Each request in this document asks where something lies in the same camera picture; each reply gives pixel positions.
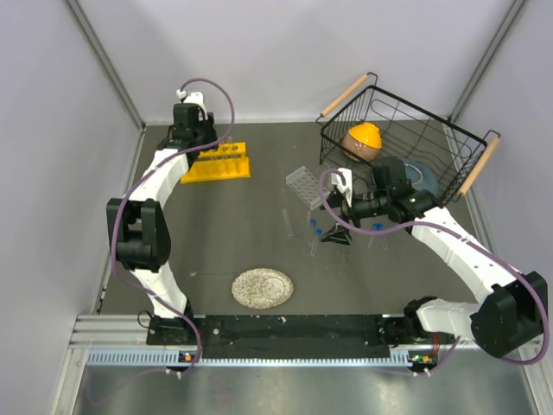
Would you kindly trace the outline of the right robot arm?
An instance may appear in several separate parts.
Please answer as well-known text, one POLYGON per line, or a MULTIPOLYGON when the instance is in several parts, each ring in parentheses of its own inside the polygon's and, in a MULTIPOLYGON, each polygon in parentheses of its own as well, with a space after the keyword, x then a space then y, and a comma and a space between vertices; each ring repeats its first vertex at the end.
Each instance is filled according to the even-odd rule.
POLYGON ((540 339, 540 362, 550 346, 548 284, 532 271, 522 273, 486 249, 467 232, 426 188, 416 189, 404 162, 394 156, 372 166, 376 190, 357 195, 350 169, 328 169, 319 180, 323 208, 335 219, 326 239, 350 243, 349 233, 385 236, 400 230, 426 245, 466 285, 474 303, 424 297, 404 314, 405 335, 423 342, 435 332, 467 338, 492 357, 509 361, 510 353, 540 339))

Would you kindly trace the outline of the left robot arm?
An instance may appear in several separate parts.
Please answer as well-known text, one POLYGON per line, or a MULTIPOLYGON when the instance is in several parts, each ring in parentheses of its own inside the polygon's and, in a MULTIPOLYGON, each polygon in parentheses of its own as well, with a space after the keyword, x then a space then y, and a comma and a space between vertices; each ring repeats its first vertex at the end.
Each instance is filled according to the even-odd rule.
POLYGON ((150 345, 200 344, 191 306, 168 262, 171 238, 163 207, 203 146, 217 135, 213 115, 202 104, 174 105, 173 119, 141 179, 106 205, 112 267, 128 271, 137 281, 124 283, 144 291, 154 308, 150 345))

